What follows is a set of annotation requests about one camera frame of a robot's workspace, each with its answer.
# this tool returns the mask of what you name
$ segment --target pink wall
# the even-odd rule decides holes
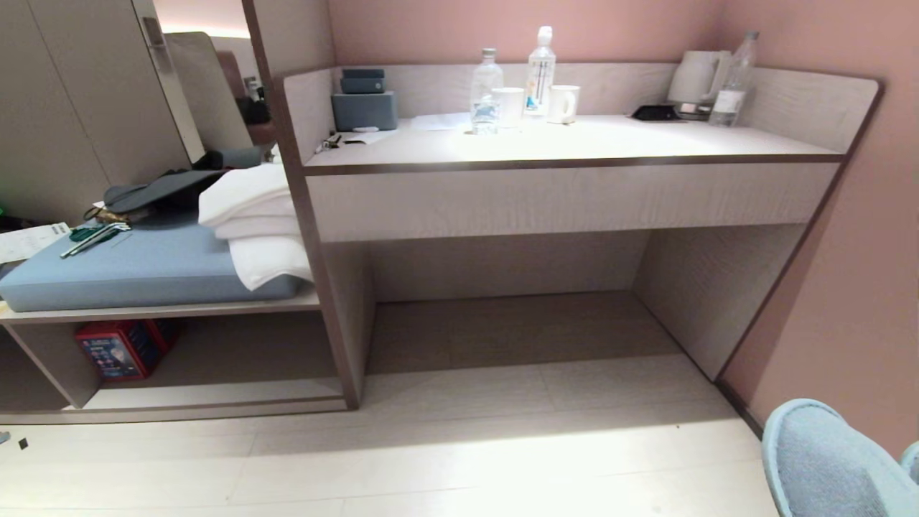
[[[840,189],[725,379],[761,422],[790,398],[818,398],[896,454],[919,439],[917,19],[915,0],[732,0],[722,26],[731,48],[761,30],[763,65],[886,85]]]
[[[524,62],[540,25],[559,61],[672,62],[714,50],[723,0],[329,0],[338,64]]]

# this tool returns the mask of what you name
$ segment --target wardrobe door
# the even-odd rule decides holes
[[[108,179],[27,0],[0,2],[0,34],[0,208],[18,217],[76,223],[101,199]]]
[[[198,159],[200,141],[197,151],[186,149],[158,75],[175,75],[168,54],[154,61],[131,2],[28,1],[113,185],[147,182]]]

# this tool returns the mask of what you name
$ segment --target electric kettle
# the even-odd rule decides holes
[[[676,67],[667,101],[683,119],[704,121],[731,68],[731,52],[686,51]]]

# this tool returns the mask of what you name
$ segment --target red box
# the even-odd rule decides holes
[[[160,349],[160,355],[165,356],[176,345],[179,331],[182,327],[181,321],[170,317],[165,319],[145,319],[143,324],[147,326],[147,332],[150,333],[150,337],[153,338],[157,348]]]
[[[107,381],[146,379],[162,357],[139,320],[96,321],[77,330],[75,337]]]

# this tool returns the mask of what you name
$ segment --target white towel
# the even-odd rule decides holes
[[[292,216],[233,217],[214,227],[219,239],[258,236],[300,236],[297,218]]]
[[[284,166],[262,164],[258,167],[240,168],[227,172],[209,189],[201,192],[198,200],[198,222],[216,226],[240,212],[247,215],[281,215],[265,210],[287,208],[290,200]]]
[[[247,208],[241,208],[233,212],[233,218],[278,215],[289,215],[291,217],[297,215],[297,212],[293,209],[293,200],[290,198],[289,193],[258,202]]]
[[[236,275],[254,291],[281,275],[312,281],[303,241],[295,236],[260,236],[230,240]]]

